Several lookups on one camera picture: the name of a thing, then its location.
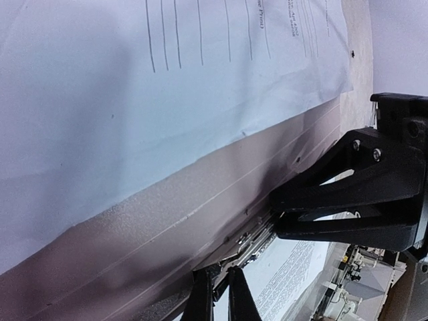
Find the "remaining white paper stack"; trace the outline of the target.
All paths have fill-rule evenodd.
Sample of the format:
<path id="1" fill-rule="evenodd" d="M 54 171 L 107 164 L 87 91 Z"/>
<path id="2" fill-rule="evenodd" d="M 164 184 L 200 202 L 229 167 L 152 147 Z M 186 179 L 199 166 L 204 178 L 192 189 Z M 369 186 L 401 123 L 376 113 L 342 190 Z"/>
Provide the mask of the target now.
<path id="1" fill-rule="evenodd" d="M 323 270 L 328 242 L 275 238 L 244 275 L 262 320 L 283 320 L 291 305 Z"/>

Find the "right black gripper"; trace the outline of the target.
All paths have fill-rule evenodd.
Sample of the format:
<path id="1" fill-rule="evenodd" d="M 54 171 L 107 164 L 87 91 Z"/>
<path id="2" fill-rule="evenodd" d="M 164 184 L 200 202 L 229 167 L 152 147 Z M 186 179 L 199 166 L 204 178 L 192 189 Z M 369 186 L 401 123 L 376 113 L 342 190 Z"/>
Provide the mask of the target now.
<path id="1" fill-rule="evenodd" d="M 369 243 L 427 247 L 427 98 L 374 94 L 377 130 L 347 132 L 310 168 L 274 189 L 277 211 L 371 205 Z"/>

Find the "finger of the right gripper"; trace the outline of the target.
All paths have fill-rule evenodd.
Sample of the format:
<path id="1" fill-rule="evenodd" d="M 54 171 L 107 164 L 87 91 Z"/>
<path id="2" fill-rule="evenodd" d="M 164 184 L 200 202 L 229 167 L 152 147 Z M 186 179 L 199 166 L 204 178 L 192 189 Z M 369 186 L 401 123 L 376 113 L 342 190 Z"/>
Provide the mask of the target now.
<path id="1" fill-rule="evenodd" d="M 390 251 L 405 251 L 425 243 L 427 206 L 364 206 L 362 217 L 303 221 L 303 214 L 273 207 L 274 231 L 281 239 L 331 241 Z"/>

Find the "translucent grey plastic sheet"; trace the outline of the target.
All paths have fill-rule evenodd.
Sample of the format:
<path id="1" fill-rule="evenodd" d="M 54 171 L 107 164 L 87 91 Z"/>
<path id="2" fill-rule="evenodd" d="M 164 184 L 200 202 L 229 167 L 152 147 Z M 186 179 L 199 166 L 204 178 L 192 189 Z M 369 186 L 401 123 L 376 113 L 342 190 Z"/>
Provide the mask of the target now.
<path id="1" fill-rule="evenodd" d="M 340 131 L 340 101 L 220 148 L 65 232 L 1 276 L 2 320 L 125 320 L 192 269 L 314 162 Z"/>

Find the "metal clip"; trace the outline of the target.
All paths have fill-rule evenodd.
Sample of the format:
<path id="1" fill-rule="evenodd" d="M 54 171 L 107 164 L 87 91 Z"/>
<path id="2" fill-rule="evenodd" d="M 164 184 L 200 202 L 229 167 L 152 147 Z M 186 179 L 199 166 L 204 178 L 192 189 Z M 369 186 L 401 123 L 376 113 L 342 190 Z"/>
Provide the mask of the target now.
<path id="1" fill-rule="evenodd" d="M 244 268 L 255 261 L 276 238 L 274 225 L 278 219 L 278 215 L 270 212 L 256 215 L 235 233 L 227 236 L 223 244 L 193 270 L 194 279 L 200 271 L 209 271 L 215 302 L 228 287 L 229 268 Z"/>

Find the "white printed paper sheets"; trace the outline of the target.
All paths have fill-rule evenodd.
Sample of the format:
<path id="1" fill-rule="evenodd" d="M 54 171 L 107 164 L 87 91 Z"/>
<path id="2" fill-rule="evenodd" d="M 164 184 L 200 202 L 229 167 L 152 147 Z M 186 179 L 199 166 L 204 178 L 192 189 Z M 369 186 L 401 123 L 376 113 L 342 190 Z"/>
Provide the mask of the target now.
<path id="1" fill-rule="evenodd" d="M 2 1 L 1 271 L 351 87 L 340 1 Z"/>

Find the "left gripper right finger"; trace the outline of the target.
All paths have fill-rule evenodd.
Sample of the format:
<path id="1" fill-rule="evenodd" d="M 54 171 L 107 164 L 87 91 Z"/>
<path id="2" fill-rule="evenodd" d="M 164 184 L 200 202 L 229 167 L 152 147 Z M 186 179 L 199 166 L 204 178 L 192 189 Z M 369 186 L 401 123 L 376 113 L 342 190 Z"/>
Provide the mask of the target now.
<path id="1" fill-rule="evenodd" d="M 243 270 L 237 266 L 229 268 L 228 280 L 228 320 L 261 321 Z"/>

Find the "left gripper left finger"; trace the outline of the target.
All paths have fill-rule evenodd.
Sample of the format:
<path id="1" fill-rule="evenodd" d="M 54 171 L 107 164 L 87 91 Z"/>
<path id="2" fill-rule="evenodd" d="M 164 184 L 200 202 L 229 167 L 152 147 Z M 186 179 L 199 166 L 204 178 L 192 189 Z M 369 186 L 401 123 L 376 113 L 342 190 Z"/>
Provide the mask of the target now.
<path id="1" fill-rule="evenodd" d="M 198 270 L 180 321 L 213 320 L 213 282 L 208 269 Z"/>

